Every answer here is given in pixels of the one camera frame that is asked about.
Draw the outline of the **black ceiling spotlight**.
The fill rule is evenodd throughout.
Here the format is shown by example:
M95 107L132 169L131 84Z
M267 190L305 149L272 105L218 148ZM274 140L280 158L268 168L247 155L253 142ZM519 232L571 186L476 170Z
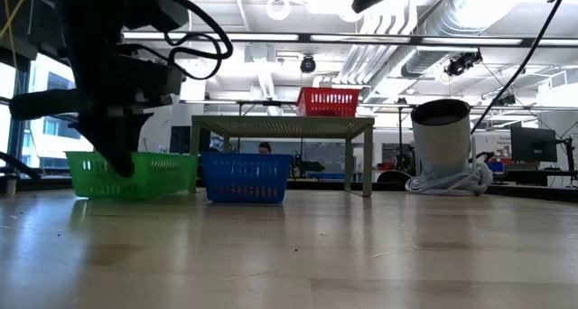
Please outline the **black ceiling spotlight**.
M443 72L449 77L461 76L475 64L483 61L480 51L461 53L457 57L450 58Z

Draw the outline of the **black computer monitor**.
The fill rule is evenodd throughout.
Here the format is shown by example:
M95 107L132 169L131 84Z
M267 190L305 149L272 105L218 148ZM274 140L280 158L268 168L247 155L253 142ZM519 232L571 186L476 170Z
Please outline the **black computer monitor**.
M199 142L199 151L208 152L210 150L210 131L205 128L200 130L198 137L194 138ZM190 126L173 126L170 138L169 151L174 154L188 154L191 144Z
M557 161L555 131L514 126L510 128L511 154L514 161Z

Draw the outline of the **silver ventilation duct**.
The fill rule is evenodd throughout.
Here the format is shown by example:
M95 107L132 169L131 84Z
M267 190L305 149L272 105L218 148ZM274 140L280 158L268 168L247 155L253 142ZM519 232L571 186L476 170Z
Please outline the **silver ventilation duct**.
M421 35L479 35L503 16L489 3L490 0L442 0L418 32ZM415 49L401 67L401 74L406 78L420 77L447 54L447 51Z

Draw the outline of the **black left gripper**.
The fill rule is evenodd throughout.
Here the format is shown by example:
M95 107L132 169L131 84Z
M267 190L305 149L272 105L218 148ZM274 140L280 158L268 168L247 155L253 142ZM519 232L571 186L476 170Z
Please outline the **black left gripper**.
M170 103L180 93L183 74L173 65L140 60L135 46L122 46L104 68L92 70L89 86L48 89L13 97L8 107L14 119L36 119L64 113L88 113L118 108L155 108ZM82 115L74 128L93 145L120 176L132 176L132 153L138 150L140 133L152 113L118 119L117 141L109 119Z

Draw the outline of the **blue plastic basket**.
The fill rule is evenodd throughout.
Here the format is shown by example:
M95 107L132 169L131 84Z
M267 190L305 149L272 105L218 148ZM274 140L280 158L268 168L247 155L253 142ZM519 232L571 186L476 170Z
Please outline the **blue plastic basket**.
M202 153L201 160L212 202L277 204L284 199L289 154Z

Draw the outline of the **green plastic basket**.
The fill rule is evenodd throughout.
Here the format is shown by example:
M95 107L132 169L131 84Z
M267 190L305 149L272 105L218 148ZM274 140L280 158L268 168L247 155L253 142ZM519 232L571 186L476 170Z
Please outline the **green plastic basket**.
M73 190L79 197L147 199L181 192L196 180L197 158L182 154L136 152L135 172L120 176L97 152L66 153Z

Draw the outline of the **white cylinder device black top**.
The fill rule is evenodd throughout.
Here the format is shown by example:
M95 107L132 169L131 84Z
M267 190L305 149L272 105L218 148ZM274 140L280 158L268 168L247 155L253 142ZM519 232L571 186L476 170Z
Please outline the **white cylinder device black top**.
M415 165L420 175L435 179L463 172L471 150L468 103L437 99L414 108L410 114L415 142Z

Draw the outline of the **pale green perforated metal shelf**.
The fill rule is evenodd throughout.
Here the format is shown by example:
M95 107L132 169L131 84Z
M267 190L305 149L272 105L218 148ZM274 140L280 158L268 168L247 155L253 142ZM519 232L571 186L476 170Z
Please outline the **pale green perforated metal shelf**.
M261 116L193 116L190 130L190 154L200 151L200 131L223 137L224 149L229 150L229 139L238 138L299 138L342 139L345 141L344 190L351 190L353 175L352 140L363 136L363 179L361 196L372 194L373 131L372 117L261 117Z

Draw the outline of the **red plastic basket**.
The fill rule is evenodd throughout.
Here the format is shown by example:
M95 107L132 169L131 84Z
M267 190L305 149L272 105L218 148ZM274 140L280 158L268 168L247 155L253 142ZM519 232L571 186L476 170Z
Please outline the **red plastic basket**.
M301 88L297 114L301 117L354 117L359 89Z

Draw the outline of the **overhead light bar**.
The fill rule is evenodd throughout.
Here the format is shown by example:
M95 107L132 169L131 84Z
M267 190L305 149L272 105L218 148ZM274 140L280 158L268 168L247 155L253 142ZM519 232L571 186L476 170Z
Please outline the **overhead light bar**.
M542 38L494 36L419 36L419 35L368 35L327 33L229 33L232 42L275 42L275 43L325 43L366 45L410 45L452 47L495 47L529 48L578 48L578 38Z

